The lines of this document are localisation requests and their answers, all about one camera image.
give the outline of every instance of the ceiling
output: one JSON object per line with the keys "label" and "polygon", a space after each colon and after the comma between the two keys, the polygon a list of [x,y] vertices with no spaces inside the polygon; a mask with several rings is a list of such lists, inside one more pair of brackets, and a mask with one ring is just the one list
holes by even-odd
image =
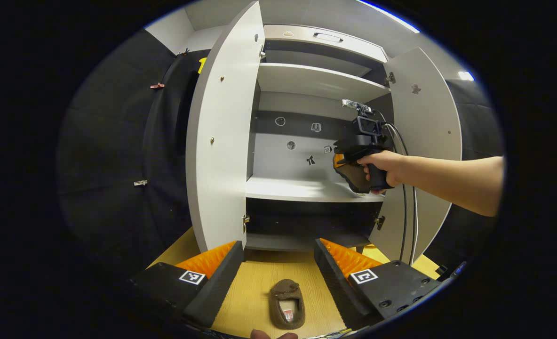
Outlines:
{"label": "ceiling", "polygon": [[[187,7],[194,30],[227,25],[251,0],[199,0]],[[360,37],[383,47],[390,57],[421,47],[446,79],[465,68],[444,48],[383,13],[355,0],[259,0],[265,24],[317,26]]]}

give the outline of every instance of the open cabinet door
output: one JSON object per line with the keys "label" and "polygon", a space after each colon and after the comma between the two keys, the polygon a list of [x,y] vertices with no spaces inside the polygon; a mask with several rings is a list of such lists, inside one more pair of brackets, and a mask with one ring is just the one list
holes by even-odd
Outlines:
{"label": "open cabinet door", "polygon": [[[396,127],[412,156],[461,160],[461,123],[446,81],[421,48],[414,48],[384,64],[393,100]],[[405,154],[396,142],[398,153]],[[418,239],[414,260],[427,249],[450,210],[451,203],[416,189]],[[407,227],[402,260],[408,262],[412,249],[412,187],[406,186]],[[404,194],[401,186],[385,195],[380,215],[385,217],[380,230],[375,227],[369,240],[390,260],[399,259],[404,228]]]}
{"label": "open cabinet door", "polygon": [[251,2],[212,47],[195,87],[186,133],[186,187],[197,245],[246,244],[243,216],[251,107],[264,45]]}

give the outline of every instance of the yellow tag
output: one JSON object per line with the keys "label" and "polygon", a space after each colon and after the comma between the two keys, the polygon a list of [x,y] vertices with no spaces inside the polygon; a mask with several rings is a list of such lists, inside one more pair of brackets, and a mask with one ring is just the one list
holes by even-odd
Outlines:
{"label": "yellow tag", "polygon": [[205,65],[205,60],[207,60],[207,58],[202,58],[199,60],[199,62],[201,62],[201,66],[199,66],[199,71],[197,73],[201,74],[201,69],[203,69],[203,65]]}

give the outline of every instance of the label on slipper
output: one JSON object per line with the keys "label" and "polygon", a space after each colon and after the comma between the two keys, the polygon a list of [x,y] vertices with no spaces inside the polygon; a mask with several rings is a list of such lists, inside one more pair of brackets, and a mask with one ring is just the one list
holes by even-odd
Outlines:
{"label": "label on slipper", "polygon": [[293,321],[293,311],[291,311],[290,309],[285,309],[283,313],[285,313],[285,319],[287,319],[288,322]]}

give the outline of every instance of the icon sticker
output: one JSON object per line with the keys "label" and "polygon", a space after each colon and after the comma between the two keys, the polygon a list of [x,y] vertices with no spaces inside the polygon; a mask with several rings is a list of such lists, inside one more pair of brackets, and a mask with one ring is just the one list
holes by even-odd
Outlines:
{"label": "icon sticker", "polygon": [[360,272],[352,273],[352,277],[354,277],[354,280],[356,281],[356,283],[358,283],[358,285],[360,285],[361,283],[366,283],[367,281],[377,279],[377,275],[371,270],[363,270]]}
{"label": "icon sticker", "polygon": [[203,277],[205,277],[205,274],[201,274],[193,271],[186,271],[179,278],[179,280],[186,281],[187,283],[192,283],[194,285],[199,285],[199,283],[203,280]]}

